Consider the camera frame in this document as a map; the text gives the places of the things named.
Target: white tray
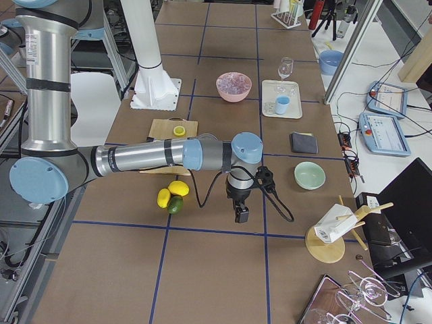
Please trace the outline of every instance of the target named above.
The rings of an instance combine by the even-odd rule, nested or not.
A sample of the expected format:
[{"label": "white tray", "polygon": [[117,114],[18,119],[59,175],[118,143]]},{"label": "white tray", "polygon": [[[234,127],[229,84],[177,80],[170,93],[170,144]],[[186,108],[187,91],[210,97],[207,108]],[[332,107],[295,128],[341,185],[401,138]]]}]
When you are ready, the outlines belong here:
[{"label": "white tray", "polygon": [[[277,92],[276,87],[283,84],[287,91]],[[302,103],[300,101],[300,89],[296,82],[291,81],[276,81],[276,80],[264,80],[263,81],[263,102],[261,107],[263,108],[263,115],[267,117],[279,117],[279,118],[292,118],[299,119],[302,117]],[[290,104],[288,105],[287,111],[283,115],[275,113],[275,101],[279,95],[287,95],[290,98]]]}]

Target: light green bowl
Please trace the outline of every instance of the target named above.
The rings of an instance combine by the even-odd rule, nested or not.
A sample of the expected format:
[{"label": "light green bowl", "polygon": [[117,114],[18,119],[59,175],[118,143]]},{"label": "light green bowl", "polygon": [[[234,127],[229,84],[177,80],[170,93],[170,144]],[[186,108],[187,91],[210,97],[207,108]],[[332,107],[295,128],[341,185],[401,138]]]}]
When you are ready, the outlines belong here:
[{"label": "light green bowl", "polygon": [[294,169],[294,178],[300,187],[314,190],[324,184],[325,173],[323,168],[316,163],[302,162]]}]

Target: light blue joint cap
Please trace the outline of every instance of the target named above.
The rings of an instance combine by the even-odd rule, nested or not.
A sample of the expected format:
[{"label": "light blue joint cap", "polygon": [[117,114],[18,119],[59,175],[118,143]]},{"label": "light blue joint cap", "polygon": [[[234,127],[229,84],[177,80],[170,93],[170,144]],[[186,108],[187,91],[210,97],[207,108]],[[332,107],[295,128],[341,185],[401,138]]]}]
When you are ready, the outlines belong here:
[{"label": "light blue joint cap", "polygon": [[9,172],[12,188],[31,203],[48,204],[63,198],[69,189],[68,179],[53,163],[40,157],[23,157]]},{"label": "light blue joint cap", "polygon": [[79,30],[73,39],[79,39],[80,41],[101,41],[105,35],[105,29],[97,28],[97,29],[88,29],[88,30]]},{"label": "light blue joint cap", "polygon": [[1,41],[0,41],[0,49],[3,52],[5,52],[6,55],[11,55],[14,52],[14,50],[9,45],[6,45],[5,43],[2,43]]},{"label": "light blue joint cap", "polygon": [[22,27],[21,23],[17,21],[15,18],[4,19],[1,23],[8,28]]},{"label": "light blue joint cap", "polygon": [[44,8],[57,2],[57,0],[13,0],[14,3],[25,8]]},{"label": "light blue joint cap", "polygon": [[239,133],[231,141],[234,154],[242,161],[256,164],[263,157],[263,142],[253,133]]},{"label": "light blue joint cap", "polygon": [[196,138],[183,144],[183,166],[186,169],[199,170],[203,165],[203,148]]}]

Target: blue cup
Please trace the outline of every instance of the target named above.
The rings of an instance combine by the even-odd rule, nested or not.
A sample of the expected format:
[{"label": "blue cup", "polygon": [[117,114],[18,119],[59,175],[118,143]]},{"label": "blue cup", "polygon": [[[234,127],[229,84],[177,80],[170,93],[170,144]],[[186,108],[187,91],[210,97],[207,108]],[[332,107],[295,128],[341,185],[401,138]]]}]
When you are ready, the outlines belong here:
[{"label": "blue cup", "polygon": [[283,115],[284,113],[286,113],[289,104],[289,96],[278,96],[275,103],[275,113],[278,115]]}]

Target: tripod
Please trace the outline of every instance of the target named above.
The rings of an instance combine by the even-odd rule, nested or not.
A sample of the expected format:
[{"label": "tripod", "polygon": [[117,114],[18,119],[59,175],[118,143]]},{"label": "tripod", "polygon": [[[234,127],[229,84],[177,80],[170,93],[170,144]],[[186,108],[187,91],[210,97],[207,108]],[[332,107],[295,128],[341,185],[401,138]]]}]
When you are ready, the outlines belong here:
[{"label": "tripod", "polygon": [[327,12],[327,15],[325,15],[324,19],[321,20],[321,23],[318,25],[318,28],[313,32],[312,37],[315,37],[319,31],[319,29],[325,24],[324,29],[327,30],[330,26],[331,21],[333,20],[333,40],[336,40],[336,3],[337,0],[330,0],[329,4],[329,11]]}]

